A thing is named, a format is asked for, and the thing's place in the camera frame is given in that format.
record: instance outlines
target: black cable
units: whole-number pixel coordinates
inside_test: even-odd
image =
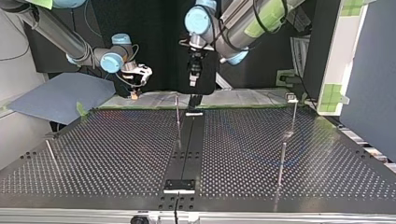
[[[180,193],[177,195],[176,204],[175,204],[175,210],[174,210],[175,224],[178,224],[177,205],[178,205],[178,196],[179,196],[179,195],[180,195]]]
[[[275,31],[268,30],[268,28],[265,27],[265,25],[262,23],[262,19],[260,18],[259,12],[257,11],[257,0],[252,0],[252,1],[253,1],[253,12],[254,12],[254,16],[256,17],[257,23],[260,25],[260,27],[264,30],[265,33],[269,35],[276,34],[280,30],[280,26],[279,29],[276,29]],[[280,21],[283,23],[289,14],[288,1],[282,0],[282,5],[285,10],[285,15],[280,19]]]
[[[294,15],[293,26],[295,25],[296,19],[297,19],[297,11]],[[292,47],[293,47],[294,58],[295,58],[295,60],[297,60],[296,46],[295,46],[294,40],[292,41]],[[315,110],[318,113],[318,105],[315,104],[314,99],[312,98],[311,94],[309,94],[308,89],[305,86],[304,79],[301,76],[300,70],[298,69],[298,67],[296,70],[297,70],[297,77],[301,80],[301,84],[303,85],[304,91],[306,92],[306,95],[308,96],[309,101],[312,103],[312,105],[314,106]],[[335,123],[338,123],[338,125],[342,125],[342,126],[346,127],[340,120],[337,120],[337,119],[333,118],[332,116],[327,116],[326,118],[332,119]]]
[[[70,10],[70,15],[72,16],[73,31],[76,32],[76,18],[74,16],[74,9]]]
[[[91,32],[93,32],[95,35],[97,35],[97,36],[99,36],[99,37],[101,37],[102,38],[102,36],[99,34],[99,33],[97,33],[96,31],[94,31],[93,29],[92,29],[92,27],[90,26],[90,24],[88,23],[88,20],[87,20],[87,11],[88,11],[88,3],[90,2],[90,0],[87,0],[87,2],[85,3],[85,7],[84,7],[84,20],[85,20],[85,24],[87,24],[87,26],[88,26],[88,28],[91,30]]]
[[[295,15],[294,15],[293,26],[295,25],[296,19],[297,19],[297,11],[296,11],[296,13],[295,13]],[[297,77],[301,80],[301,84],[303,85],[304,91],[305,91],[306,94],[308,95],[308,98],[309,98],[309,100],[311,101],[312,105],[314,106],[315,110],[318,111],[318,107],[315,105],[315,103],[314,103],[314,101],[313,101],[313,98],[311,97],[311,94],[309,94],[308,89],[307,89],[306,86],[305,86],[303,77],[302,77],[301,74],[300,74],[300,70],[299,70],[298,67],[297,67],[296,44],[295,44],[295,41],[294,41],[294,40],[292,41],[292,46],[293,46],[293,54],[294,54],[293,56],[294,56],[294,59],[296,60]]]
[[[5,12],[4,12],[4,16],[6,17],[8,22],[15,28],[15,30],[18,31],[23,36],[23,38],[26,39],[27,47],[26,47],[26,50],[22,54],[14,56],[14,57],[10,57],[10,58],[0,59],[0,62],[10,61],[10,60],[14,60],[14,59],[23,57],[24,55],[27,54],[27,52],[29,52],[29,48],[30,48],[29,42],[27,41],[27,38],[26,38],[26,35],[17,27],[17,25],[9,18],[9,16]]]
[[[20,54],[18,56],[11,57],[11,58],[0,59],[0,62],[10,61],[10,60],[14,60],[14,59],[23,57],[25,54],[27,54],[27,52],[29,52],[29,48],[30,48],[30,45],[27,46],[26,51],[23,54]]]

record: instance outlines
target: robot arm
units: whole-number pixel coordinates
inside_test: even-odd
[[[248,55],[250,44],[264,33],[276,32],[283,24],[285,13],[303,1],[235,0],[217,19],[215,0],[196,0],[185,18],[191,51],[213,49],[221,55],[222,63],[239,64]],[[191,69],[191,86],[195,86],[199,75]]]
[[[0,8],[17,14],[34,30],[65,52],[70,63],[100,66],[108,73],[117,73],[134,56],[131,39],[126,34],[114,35],[111,49],[92,49],[80,35],[72,32],[43,7],[22,0],[0,0]]]

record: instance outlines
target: cable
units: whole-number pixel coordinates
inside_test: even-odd
[[[27,52],[29,52],[29,48],[30,48],[30,46],[28,45],[27,48],[26,48],[26,51],[25,51],[24,53],[22,53],[22,54],[20,54],[20,55],[18,55],[18,56],[15,56],[15,57],[0,59],[0,62],[11,61],[11,60],[14,60],[14,59],[21,58],[21,57],[23,57],[24,55],[26,55]]]
[[[74,9],[73,8],[70,10],[70,15],[72,16],[73,31],[76,32],[77,31],[77,29],[76,29],[76,18],[74,16]]]
[[[174,215],[175,215],[175,224],[178,224],[178,216],[177,216],[177,205],[178,205],[178,196],[180,195],[180,193],[177,194],[177,199],[176,199],[176,204],[175,204],[175,211],[174,211]]]
[[[296,19],[297,19],[297,12],[296,12],[296,14],[294,15],[293,26],[295,25],[295,22],[297,21]],[[296,44],[295,44],[295,41],[294,41],[294,40],[292,41],[292,47],[293,47],[293,54],[294,54],[293,56],[294,56],[295,60],[297,60]],[[303,77],[301,76],[300,70],[298,69],[298,67],[297,67],[296,70],[297,70],[297,77],[301,80],[301,84],[303,85],[304,91],[305,91],[306,94],[308,95],[308,98],[309,98],[309,100],[311,101],[312,105],[314,106],[315,110],[318,111],[318,107],[315,105],[315,103],[314,103],[314,101],[313,101],[313,98],[311,97],[311,94],[309,94],[308,89],[307,89],[306,86],[305,86]]]
[[[11,18],[5,12],[3,13],[3,15],[6,17],[6,19],[9,22],[9,24],[11,24],[15,28],[15,30],[18,31],[18,33],[20,33],[21,36],[23,36],[23,38],[27,42],[27,47],[26,47],[26,50],[22,54],[14,56],[14,57],[10,57],[10,58],[0,59],[0,62],[5,62],[5,61],[11,61],[11,60],[14,60],[14,59],[19,59],[19,58],[23,57],[24,55],[26,55],[27,52],[29,52],[29,48],[30,48],[29,42],[27,41],[27,38],[26,38],[26,35],[17,27],[17,25],[15,25],[15,23],[11,20]]]
[[[134,57],[136,57],[137,52],[139,52],[139,50],[140,50],[140,47],[139,47],[138,44],[132,45],[132,49],[133,49],[134,47],[136,48],[136,50],[134,50],[134,54],[131,56],[130,59],[128,59],[128,62],[131,62],[131,61],[134,59]]]
[[[260,18],[259,12],[257,11],[257,0],[252,0],[252,1],[253,1],[253,12],[254,12],[254,16],[256,17],[257,23],[260,25],[260,27],[264,30],[265,33],[267,33],[269,35],[276,34],[280,30],[281,26],[279,26],[274,31],[268,30],[268,28],[265,27],[265,25],[262,23],[262,19]],[[287,0],[282,0],[282,5],[283,5],[283,8],[285,10],[285,15],[280,19],[280,21],[283,24],[285,22],[285,20],[286,20],[286,17],[289,14],[288,1]]]
[[[122,79],[122,77],[120,77],[118,73],[115,73],[115,74],[116,74],[116,77],[117,77],[120,81],[122,81],[123,83],[127,84],[127,85],[130,86],[131,88],[138,88],[138,87],[144,86],[143,84],[140,84],[140,85],[131,84],[131,83],[125,81],[124,79]]]
[[[107,75],[105,76],[105,80],[107,80],[107,77],[109,76],[110,74],[109,73],[107,73]]]
[[[87,0],[87,1],[85,2],[85,7],[84,7],[84,20],[85,20],[85,23],[87,24],[88,28],[89,28],[94,34],[96,34],[97,36],[99,36],[99,37],[102,38],[102,36],[101,36],[99,33],[97,33],[96,31],[94,31],[94,30],[92,29],[92,27],[90,26],[90,24],[88,23],[88,20],[87,20],[87,10],[88,10],[88,3],[89,3],[89,2],[90,2],[90,0]]]

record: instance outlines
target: robot end effector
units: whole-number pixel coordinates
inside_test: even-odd
[[[185,25],[191,36],[191,51],[214,50],[221,55],[221,63],[237,65],[247,57],[249,46],[257,38],[264,33],[276,33],[288,13],[303,1],[235,0],[218,19],[215,16],[215,0],[196,0],[195,6],[185,17]],[[197,58],[196,53],[191,54],[191,61],[195,62]],[[197,78],[191,68],[191,86],[194,86]]]

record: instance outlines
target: metal rod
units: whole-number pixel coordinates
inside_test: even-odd
[[[176,94],[175,97],[175,104],[176,104],[176,113],[177,113],[177,127],[180,129],[180,113],[178,109],[178,95]]]
[[[52,151],[52,147],[51,147],[51,145],[50,145],[50,140],[46,139],[46,143],[47,143],[47,147],[48,147],[48,149],[49,149],[50,157],[51,157],[53,160],[56,160],[55,155],[53,154],[53,151]]]
[[[45,8],[37,7],[38,22],[35,21],[32,9],[25,10],[18,15],[36,31],[46,37],[52,44],[64,51],[73,59],[81,59],[86,54],[84,40],[72,32],[60,20]]]
[[[279,186],[282,185],[283,165],[285,163],[286,146],[287,146],[287,143],[283,143],[282,144],[282,151],[281,151],[281,154],[280,154],[279,176],[278,176],[278,179],[277,179],[277,184]]]
[[[297,114],[297,104],[298,101],[296,103],[294,103],[294,112],[293,112],[293,122],[291,124],[291,131],[294,132],[294,123],[296,121],[296,114]]]

